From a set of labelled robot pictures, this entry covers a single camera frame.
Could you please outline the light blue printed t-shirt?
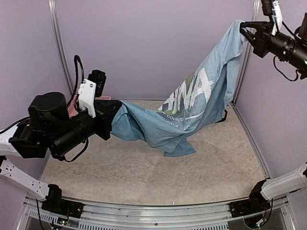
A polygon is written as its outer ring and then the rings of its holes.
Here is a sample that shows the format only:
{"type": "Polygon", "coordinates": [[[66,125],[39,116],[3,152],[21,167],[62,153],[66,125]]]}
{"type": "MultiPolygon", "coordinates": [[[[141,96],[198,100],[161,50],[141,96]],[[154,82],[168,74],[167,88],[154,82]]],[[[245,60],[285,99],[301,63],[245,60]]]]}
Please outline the light blue printed t-shirt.
{"type": "Polygon", "coordinates": [[[180,157],[195,152],[188,137],[219,122],[232,101],[245,37],[235,20],[209,55],[157,110],[122,102],[112,121],[112,135],[124,141],[142,140],[180,157]]]}

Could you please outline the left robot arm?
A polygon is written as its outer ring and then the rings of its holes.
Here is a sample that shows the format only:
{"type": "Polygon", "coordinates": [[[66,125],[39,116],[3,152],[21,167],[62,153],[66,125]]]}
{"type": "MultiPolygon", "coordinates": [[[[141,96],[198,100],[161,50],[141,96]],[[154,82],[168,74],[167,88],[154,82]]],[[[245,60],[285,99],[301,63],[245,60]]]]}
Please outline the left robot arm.
{"type": "Polygon", "coordinates": [[[17,184],[32,197],[45,201],[52,193],[52,186],[24,173],[8,160],[8,156],[24,159],[44,158],[47,151],[59,161],[78,146],[84,148],[73,158],[75,161],[88,148],[89,137],[98,135],[103,140],[110,138],[112,121],[122,103],[117,100],[95,100],[96,117],[80,112],[70,117],[65,96],[49,92],[36,96],[25,117],[0,132],[0,174],[17,184]]]}

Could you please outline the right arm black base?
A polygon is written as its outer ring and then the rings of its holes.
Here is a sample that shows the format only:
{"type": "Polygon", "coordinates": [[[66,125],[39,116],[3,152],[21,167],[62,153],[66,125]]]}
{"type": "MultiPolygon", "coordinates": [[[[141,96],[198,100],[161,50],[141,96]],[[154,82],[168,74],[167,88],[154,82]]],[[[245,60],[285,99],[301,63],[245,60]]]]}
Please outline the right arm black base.
{"type": "Polygon", "coordinates": [[[229,204],[233,218],[250,215],[271,208],[270,200],[261,195],[261,188],[267,180],[258,182],[251,190],[249,197],[229,204]]]}

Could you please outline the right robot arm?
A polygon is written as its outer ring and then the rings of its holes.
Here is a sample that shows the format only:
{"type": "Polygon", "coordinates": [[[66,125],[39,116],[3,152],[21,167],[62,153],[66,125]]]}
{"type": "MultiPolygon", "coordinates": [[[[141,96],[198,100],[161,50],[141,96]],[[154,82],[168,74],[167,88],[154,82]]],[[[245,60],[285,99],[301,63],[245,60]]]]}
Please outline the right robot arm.
{"type": "Polygon", "coordinates": [[[240,33],[253,47],[253,53],[260,58],[268,53],[274,54],[273,65],[276,68],[276,59],[287,62],[296,68],[295,79],[285,77],[288,81],[296,81],[307,77],[307,16],[304,15],[302,24],[292,34],[291,38],[281,32],[272,35],[273,21],[269,22],[242,22],[240,33]]]}

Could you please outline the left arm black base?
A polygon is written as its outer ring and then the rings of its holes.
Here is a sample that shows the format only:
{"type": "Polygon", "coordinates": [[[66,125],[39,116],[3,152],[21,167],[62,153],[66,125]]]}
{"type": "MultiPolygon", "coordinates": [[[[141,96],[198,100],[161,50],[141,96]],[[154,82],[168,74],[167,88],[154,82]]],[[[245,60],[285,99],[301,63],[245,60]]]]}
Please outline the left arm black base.
{"type": "Polygon", "coordinates": [[[49,184],[49,191],[42,202],[41,208],[51,213],[64,215],[67,217],[81,218],[84,204],[62,198],[62,190],[58,185],[49,184]]]}

